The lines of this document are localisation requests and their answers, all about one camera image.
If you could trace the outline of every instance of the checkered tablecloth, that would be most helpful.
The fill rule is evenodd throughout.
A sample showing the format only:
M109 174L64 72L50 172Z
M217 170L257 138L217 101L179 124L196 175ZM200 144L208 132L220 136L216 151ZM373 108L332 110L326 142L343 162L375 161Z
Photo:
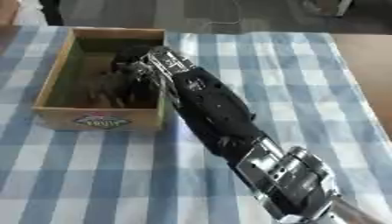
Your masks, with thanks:
M0 222L273 222L225 162L169 109L158 133L42 127L31 106L67 28L22 27L0 57ZM331 36L167 33L166 44L227 83L286 150L336 172L351 203L392 218L392 151Z

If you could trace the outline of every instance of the cable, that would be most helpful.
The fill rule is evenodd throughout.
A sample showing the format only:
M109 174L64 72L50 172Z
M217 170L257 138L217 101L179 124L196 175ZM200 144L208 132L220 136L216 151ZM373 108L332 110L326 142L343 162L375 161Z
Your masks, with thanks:
M203 31L204 29L206 29L206 27L208 27L209 25L237 25L242 21L242 10L241 10L241 6L239 3L239 0L231 0L234 7L237 9L237 20L235 20L234 22L221 22L221 21L210 21L207 23L204 23L203 25L200 26L200 30ZM184 37L184 39L189 38L189 36L192 35L191 33L187 33L187 35Z
M237 25L242 21L242 11L241 11L241 6L240 3L238 2L238 0L232 0L232 3L234 5L234 7L237 9L237 20L235 20L234 22L216 22L216 21L211 21L208 23L205 23L203 26L201 26L202 28L206 28L205 26L209 26L209 25Z

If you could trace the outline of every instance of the cardboard box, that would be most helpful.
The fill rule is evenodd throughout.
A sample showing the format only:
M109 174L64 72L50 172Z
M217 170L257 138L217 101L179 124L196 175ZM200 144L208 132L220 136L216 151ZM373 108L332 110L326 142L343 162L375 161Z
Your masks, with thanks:
M85 84L108 71L115 53L127 46L160 46L163 30L74 28L66 38L33 110L55 130L159 130L163 120L164 85L154 101L132 108L89 102Z
M0 0L0 25L12 25L18 8L17 0Z

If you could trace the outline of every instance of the robotic hand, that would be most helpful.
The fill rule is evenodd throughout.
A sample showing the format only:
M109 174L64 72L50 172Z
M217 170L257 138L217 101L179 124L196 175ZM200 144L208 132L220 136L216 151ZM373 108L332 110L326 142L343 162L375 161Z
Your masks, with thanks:
M284 153L252 123L256 115L208 71L165 46L151 49L132 66L165 85L194 134L227 160L276 221L380 223L344 202L332 170L318 157L300 147Z

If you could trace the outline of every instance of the box label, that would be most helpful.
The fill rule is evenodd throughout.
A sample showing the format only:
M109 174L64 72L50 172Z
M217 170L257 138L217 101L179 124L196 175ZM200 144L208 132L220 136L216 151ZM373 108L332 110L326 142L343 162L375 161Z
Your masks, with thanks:
M105 130L111 130L130 123L130 121L119 117L103 115L85 115L76 119L75 122Z

